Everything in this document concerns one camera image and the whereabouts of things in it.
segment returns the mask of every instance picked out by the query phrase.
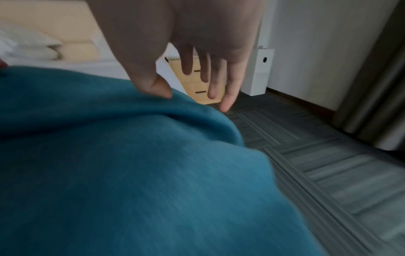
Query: patterned carpet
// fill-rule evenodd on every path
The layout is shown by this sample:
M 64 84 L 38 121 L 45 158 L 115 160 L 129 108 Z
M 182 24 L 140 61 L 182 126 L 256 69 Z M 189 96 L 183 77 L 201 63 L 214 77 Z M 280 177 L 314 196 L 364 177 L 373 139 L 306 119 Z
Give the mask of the patterned carpet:
M 405 255 L 405 164 L 273 94 L 241 93 L 227 115 L 329 255 Z

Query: baseboard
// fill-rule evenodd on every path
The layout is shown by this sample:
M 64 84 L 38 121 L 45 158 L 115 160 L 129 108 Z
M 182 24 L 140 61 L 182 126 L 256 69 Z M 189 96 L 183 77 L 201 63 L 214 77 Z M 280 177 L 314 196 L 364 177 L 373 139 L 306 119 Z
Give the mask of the baseboard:
M 267 92 L 275 94 L 277 96 L 280 96 L 284 99 L 287 99 L 289 101 L 294 102 L 295 104 L 299 105 L 300 107 L 308 110 L 309 112 L 311 112 L 312 114 L 314 114 L 315 116 L 321 118 L 322 120 L 324 120 L 327 123 L 330 123 L 332 120 L 333 115 L 335 114 L 336 111 L 319 106 L 317 104 L 311 103 L 309 101 L 306 100 L 302 100 L 300 98 L 276 91 L 274 89 L 270 89 L 267 88 L 266 89 Z

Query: curtain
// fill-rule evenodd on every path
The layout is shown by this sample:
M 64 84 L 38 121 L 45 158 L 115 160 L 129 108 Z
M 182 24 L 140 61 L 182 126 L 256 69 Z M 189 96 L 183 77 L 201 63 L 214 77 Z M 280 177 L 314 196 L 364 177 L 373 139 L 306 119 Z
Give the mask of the curtain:
M 332 124 L 377 148 L 404 150 L 405 0 L 398 2 Z

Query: gray carpet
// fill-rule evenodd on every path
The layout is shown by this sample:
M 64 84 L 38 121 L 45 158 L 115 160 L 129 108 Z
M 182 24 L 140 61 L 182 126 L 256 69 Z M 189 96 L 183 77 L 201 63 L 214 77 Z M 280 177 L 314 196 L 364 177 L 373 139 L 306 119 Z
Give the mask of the gray carpet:
M 227 115 L 329 255 L 405 255 L 402 162 L 273 94 L 241 94 Z

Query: drawer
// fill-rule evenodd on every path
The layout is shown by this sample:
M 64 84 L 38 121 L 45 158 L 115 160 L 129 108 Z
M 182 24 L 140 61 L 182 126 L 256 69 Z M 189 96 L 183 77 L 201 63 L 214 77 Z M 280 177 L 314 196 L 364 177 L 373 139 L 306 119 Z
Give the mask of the drawer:
M 183 84 L 187 94 L 199 104 L 213 104 L 222 100 L 225 93 L 225 83 L 220 87 L 219 94 L 216 99 L 208 98 L 209 84 L 204 82 L 192 82 Z
M 169 65 L 181 83 L 201 82 L 201 66 L 199 59 L 193 59 L 193 71 L 191 75 L 183 74 L 179 59 L 169 60 Z

